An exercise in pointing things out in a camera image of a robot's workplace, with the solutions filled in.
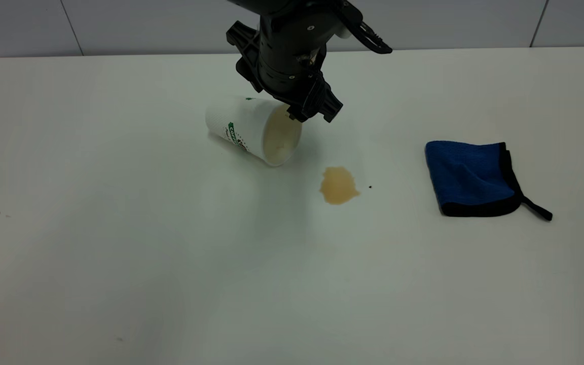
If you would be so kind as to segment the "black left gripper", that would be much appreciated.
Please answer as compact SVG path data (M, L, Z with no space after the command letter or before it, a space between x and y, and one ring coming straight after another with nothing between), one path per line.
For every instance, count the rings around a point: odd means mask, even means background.
M330 123L343 104L321 72L326 44L344 28L344 4L252 4L258 28L236 21L227 42L241 58L236 71L252 87L289 105L290 118L304 123L317 114Z

